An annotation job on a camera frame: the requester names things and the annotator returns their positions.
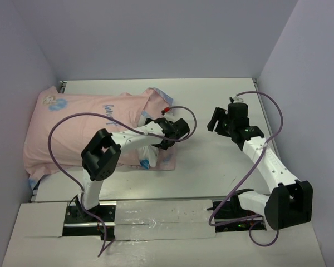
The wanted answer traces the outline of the white pillow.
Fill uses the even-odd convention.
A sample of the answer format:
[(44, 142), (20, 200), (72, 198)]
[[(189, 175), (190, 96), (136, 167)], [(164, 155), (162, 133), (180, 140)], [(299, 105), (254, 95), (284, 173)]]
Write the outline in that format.
[(140, 166), (143, 169), (151, 170), (156, 167), (159, 149), (154, 146), (144, 146), (137, 149)]

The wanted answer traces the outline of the blue and pink printed pillowcase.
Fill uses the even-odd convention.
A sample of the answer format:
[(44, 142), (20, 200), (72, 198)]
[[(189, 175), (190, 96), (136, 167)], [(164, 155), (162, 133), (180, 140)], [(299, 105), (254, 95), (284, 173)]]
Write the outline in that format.
[(137, 128), (148, 118), (160, 117), (172, 104), (173, 99), (158, 88), (115, 96), (61, 94), (55, 87), (42, 91), (23, 148), (29, 185), (34, 188), (41, 178), (59, 171), (53, 158), (64, 169), (81, 166), (82, 150), (98, 130), (124, 131), (112, 118)]

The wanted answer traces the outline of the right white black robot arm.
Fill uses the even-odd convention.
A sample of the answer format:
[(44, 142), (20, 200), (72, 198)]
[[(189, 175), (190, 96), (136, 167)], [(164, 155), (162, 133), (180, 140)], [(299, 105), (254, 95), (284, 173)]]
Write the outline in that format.
[(247, 104), (233, 102), (226, 109), (216, 107), (207, 129), (231, 138), (254, 163), (252, 169), (259, 171), (269, 189), (268, 195), (252, 189), (232, 193), (235, 201), (230, 209), (234, 216), (244, 217), (251, 211), (262, 216), (273, 230), (311, 221), (311, 184), (299, 180), (268, 147), (261, 129), (250, 124)]

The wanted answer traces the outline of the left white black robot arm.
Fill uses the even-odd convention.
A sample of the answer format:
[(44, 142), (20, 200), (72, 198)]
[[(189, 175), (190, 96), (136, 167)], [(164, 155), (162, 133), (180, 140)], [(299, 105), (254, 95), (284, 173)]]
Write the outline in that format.
[(161, 150), (171, 148), (189, 133), (190, 128), (182, 118), (173, 122), (164, 117), (147, 119), (145, 125), (132, 130), (97, 131), (81, 153), (82, 167), (89, 176), (75, 200), (78, 216), (87, 222), (97, 217), (102, 183), (114, 173), (121, 155), (136, 151), (140, 165), (150, 169), (157, 166)]

